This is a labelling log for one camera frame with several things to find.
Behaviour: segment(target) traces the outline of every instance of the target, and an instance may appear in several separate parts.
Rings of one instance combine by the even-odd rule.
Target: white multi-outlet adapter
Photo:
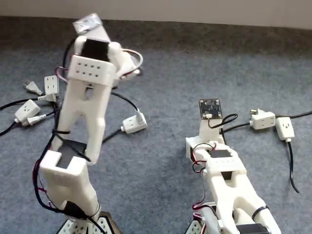
[[[256,130],[270,128],[275,126],[275,114],[263,110],[251,110],[250,126]]]
[[[40,107],[31,99],[25,102],[16,112],[15,119],[16,123],[21,123],[22,126],[28,125],[28,118],[34,117],[40,111]]]
[[[147,127],[144,114],[138,109],[136,115],[125,119],[122,122],[121,130],[127,134],[138,132]]]
[[[290,142],[294,138],[294,130],[291,118],[280,117],[276,120],[276,131],[280,140]]]
[[[59,79],[57,76],[44,77],[44,91],[46,95],[55,94],[55,96],[59,96]]]

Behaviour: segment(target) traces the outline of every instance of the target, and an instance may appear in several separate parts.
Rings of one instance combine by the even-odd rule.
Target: black cable
[[[122,130],[120,128],[118,130],[110,133],[106,138],[104,138],[104,140],[102,141],[102,144],[104,144],[105,142],[109,141],[111,138],[113,138],[114,136],[116,136],[119,133],[122,133]]]
[[[249,125],[250,125],[249,122],[248,122],[248,123],[241,123],[241,124],[235,125],[235,126],[233,126],[233,127],[224,129],[224,130],[223,130],[223,133],[226,133],[226,132],[228,132],[228,131],[230,131],[230,130],[233,130],[233,129],[235,129],[235,128],[240,128],[240,127],[249,126]]]
[[[95,222],[94,219],[92,219],[91,217],[88,217],[88,220],[90,220],[94,225],[96,225],[96,227],[101,231],[101,233],[106,234],[106,232],[98,225],[97,222]]]
[[[64,51],[64,55],[63,55],[63,62],[62,62],[62,67],[66,67],[66,60],[67,60],[67,56],[68,56],[68,52],[69,50],[72,48],[73,44],[75,43],[77,37],[74,37],[69,44],[66,46],[66,49]],[[63,70],[62,72],[63,77],[65,77],[65,71]]]
[[[118,94],[118,93],[115,93],[115,92],[113,92],[113,91],[111,92],[111,94],[114,95],[114,96],[116,96],[116,97],[119,97],[119,98],[125,100],[125,101],[128,102],[130,105],[132,105],[132,106],[135,108],[135,110],[138,110],[137,106],[134,105],[133,102],[131,102],[128,98],[124,97],[123,95]]]
[[[288,143],[288,147],[289,147],[289,153],[290,153],[290,156],[291,156],[291,160],[290,160],[290,163],[289,163],[289,168],[290,168],[289,178],[290,178],[290,181],[291,181],[293,189],[296,191],[296,193],[299,194],[300,192],[296,188],[296,186],[294,184],[294,181],[293,181],[293,149],[292,149],[292,144],[290,142],[287,142],[287,143]]]
[[[27,102],[28,100],[37,101],[38,98],[37,98],[37,97],[36,97],[36,98],[28,98],[28,99],[21,99],[21,100],[17,100],[17,101],[10,102],[10,103],[8,103],[8,104],[6,104],[6,105],[4,105],[4,106],[1,106],[1,107],[0,107],[0,111],[4,110],[5,108],[8,108],[8,107],[10,107],[10,106],[14,106],[14,105],[16,105],[16,104],[19,104],[19,103],[21,103],[21,102]]]
[[[12,128],[14,128],[17,125],[17,123],[14,121],[10,127],[8,127],[7,129],[5,129],[4,131],[0,132],[0,137],[3,136],[4,134],[10,132],[12,130]]]
[[[276,118],[279,118],[279,117],[299,118],[299,117],[309,116],[309,115],[312,115],[312,111],[308,111],[308,112],[298,114],[298,115],[294,115],[294,116],[275,115],[275,117]]]
[[[221,123],[220,124],[217,124],[217,125],[214,125],[214,126],[211,126],[210,125],[210,120],[211,119],[208,119],[208,126],[210,127],[210,128],[218,128],[218,127],[221,127],[221,126],[223,126],[223,125],[225,125],[225,124],[227,124],[227,123],[231,123],[231,122],[233,122],[235,119],[237,119],[237,117],[238,117],[238,114],[230,114],[230,115],[228,115],[228,116],[225,116],[224,118],[223,118],[223,120],[221,121]]]

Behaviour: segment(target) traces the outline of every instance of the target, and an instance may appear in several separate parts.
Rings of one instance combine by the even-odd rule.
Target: power cord
[[[118,130],[110,133],[106,138],[104,138],[103,141],[102,141],[102,144],[104,144],[105,142],[109,141],[110,139],[112,139],[114,136],[116,136],[119,133],[122,133],[121,128],[119,128]]]
[[[296,193],[299,194],[300,192],[297,189],[297,187],[295,186],[294,181],[293,181],[293,149],[292,149],[292,144],[291,144],[290,141],[287,142],[287,144],[288,144],[288,147],[289,147],[289,153],[290,153],[290,158],[291,158],[290,163],[289,163],[289,170],[290,170],[289,171],[289,179],[291,181],[293,189],[296,191]]]
[[[17,123],[14,121],[7,129],[0,132],[0,137],[5,135],[6,133],[10,132],[16,125],[17,125]]]

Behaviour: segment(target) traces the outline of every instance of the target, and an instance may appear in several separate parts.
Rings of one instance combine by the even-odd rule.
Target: white power plug
[[[122,122],[121,130],[127,134],[138,132],[147,127],[145,116],[137,110],[135,116],[131,116]]]
[[[289,117],[277,118],[276,130],[280,140],[290,142],[294,138],[293,125]]]
[[[39,89],[36,83],[33,81],[30,81],[30,80],[24,81],[24,86],[25,86],[25,89],[29,92],[38,94],[39,96],[43,94],[43,91],[41,91],[41,89]]]
[[[59,79],[57,76],[44,77],[44,91],[46,95],[59,96]]]
[[[16,123],[21,122],[23,126],[26,126],[29,124],[27,118],[34,117],[39,111],[40,107],[30,99],[15,112],[14,121]]]
[[[265,112],[260,109],[254,111],[250,120],[250,126],[254,129],[265,129],[275,126],[275,114],[273,112]]]

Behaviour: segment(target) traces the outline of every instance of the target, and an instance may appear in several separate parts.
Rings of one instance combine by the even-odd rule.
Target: electrical cable
[[[14,106],[16,104],[22,103],[22,102],[27,102],[28,100],[32,100],[32,101],[38,101],[38,98],[28,98],[28,99],[21,99],[21,100],[17,100],[17,101],[12,101],[4,106],[0,107],[0,111],[4,110],[5,108],[8,108],[10,106]]]
[[[279,118],[279,117],[299,118],[299,117],[304,117],[304,116],[309,116],[309,115],[312,115],[312,111],[308,111],[308,112],[298,114],[298,115],[293,115],[293,116],[275,115],[275,117],[276,118]]]
[[[249,126],[249,125],[250,125],[249,122],[247,122],[247,123],[241,123],[241,124],[232,126],[232,127],[230,127],[230,128],[224,129],[224,130],[223,130],[223,133],[226,133],[226,132],[228,132],[228,131],[230,131],[230,130],[233,130],[233,129],[235,129],[235,128],[240,128],[240,127]]]
[[[0,132],[0,137],[5,135],[6,133],[10,132],[16,125],[17,125],[17,123],[14,121],[7,129]]]
[[[73,39],[71,39],[69,44],[66,46],[66,49],[65,49],[64,54],[63,54],[62,67],[66,67],[66,60],[67,60],[68,52],[72,48],[73,44],[75,43],[76,38],[77,37],[74,37]]]
[[[290,153],[290,163],[289,163],[289,168],[290,168],[290,173],[289,173],[289,178],[292,184],[293,189],[296,191],[296,193],[300,193],[299,190],[296,188],[294,181],[293,181],[293,149],[292,149],[292,144],[290,142],[287,142],[288,147],[289,147],[289,153]]]
[[[210,146],[210,147],[212,148],[211,150],[214,150],[214,148],[216,147],[216,144],[214,144],[214,146],[212,146],[211,144],[205,143],[205,142],[197,144],[196,146],[194,146],[194,147],[192,148],[192,154],[191,154],[191,160],[192,160],[192,162],[195,162],[195,161],[196,161],[196,158],[195,158],[195,155],[194,155],[194,151],[195,151],[195,149],[196,149],[199,145],[208,145],[208,146]]]
[[[110,133],[106,138],[103,139],[102,144],[104,144],[105,142],[109,141],[111,138],[113,138],[114,136],[116,136],[119,133],[122,133],[123,131],[119,128],[118,130]]]
[[[137,106],[136,106],[133,102],[131,102],[128,98],[126,98],[125,96],[123,96],[123,95],[121,95],[121,94],[118,94],[118,93],[115,93],[115,92],[113,92],[113,91],[111,91],[111,94],[114,95],[114,96],[116,96],[116,97],[119,97],[119,98],[125,100],[125,101],[128,102],[130,105],[132,105],[132,106],[135,108],[136,111],[138,110]]]
[[[237,117],[238,117],[238,114],[230,114],[230,115],[227,115],[227,116],[225,116],[225,117],[223,118],[223,120],[221,121],[220,124],[217,124],[217,125],[214,125],[214,126],[211,126],[211,125],[210,125],[210,120],[211,120],[211,119],[208,119],[208,126],[209,126],[211,129],[213,129],[213,128],[218,128],[218,127],[221,127],[221,126],[223,126],[223,125],[225,125],[225,124],[228,124],[228,123],[233,122],[235,119],[237,119]]]

